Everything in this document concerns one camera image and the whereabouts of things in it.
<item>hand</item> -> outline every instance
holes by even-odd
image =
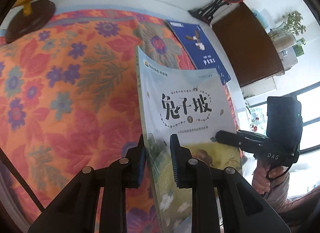
[[[252,180],[252,187],[259,193],[264,194],[265,192],[270,191],[270,181],[266,178],[267,172],[269,172],[270,166],[263,167],[262,161],[258,160],[257,168],[253,172],[253,180]],[[279,166],[272,171],[269,172],[269,178],[275,178],[283,174],[284,167]],[[272,182],[272,186],[279,185],[283,182],[285,176],[282,176]]]

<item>book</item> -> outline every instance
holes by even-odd
[[[170,135],[208,166],[241,171],[238,148],[219,144],[219,130],[236,132],[216,69],[179,70],[151,60],[136,48],[140,116],[151,188],[162,232],[190,226],[191,189],[176,187]]]
[[[200,25],[167,20],[170,29],[185,48],[196,69],[215,68],[224,85],[231,80],[218,54]]]

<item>floral fabric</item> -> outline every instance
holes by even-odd
[[[0,147],[45,207],[84,166],[106,167],[136,146],[135,46],[167,67],[194,69],[161,19],[128,11],[56,15],[0,47]],[[32,223],[40,211],[9,181]],[[148,171],[126,205],[128,232],[160,232]]]

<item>brown wooden cabinet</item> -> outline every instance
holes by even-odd
[[[244,3],[217,21],[212,29],[229,58],[240,87],[284,71],[271,39]]]

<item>brown round base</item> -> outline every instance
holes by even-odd
[[[14,42],[22,36],[41,29],[54,15],[56,6],[49,0],[37,0],[31,3],[32,13],[28,16],[19,11],[10,22],[5,34],[6,43]]]

